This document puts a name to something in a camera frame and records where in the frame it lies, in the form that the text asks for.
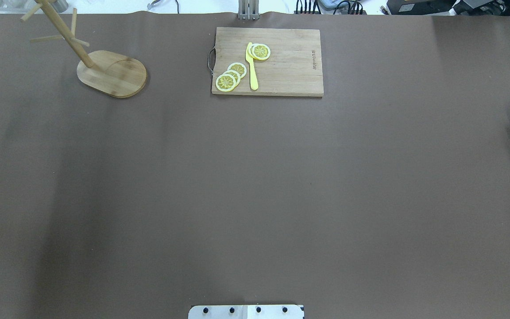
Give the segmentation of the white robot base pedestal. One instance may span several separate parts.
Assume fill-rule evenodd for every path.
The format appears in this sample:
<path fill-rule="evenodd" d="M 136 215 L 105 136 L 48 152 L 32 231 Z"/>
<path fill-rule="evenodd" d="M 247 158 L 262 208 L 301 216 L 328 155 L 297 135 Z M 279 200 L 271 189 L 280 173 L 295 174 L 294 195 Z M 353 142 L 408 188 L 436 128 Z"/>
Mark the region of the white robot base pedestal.
<path fill-rule="evenodd" d="M 303 305 L 241 304 L 196 305 L 188 313 L 189 319 L 304 319 Z"/>

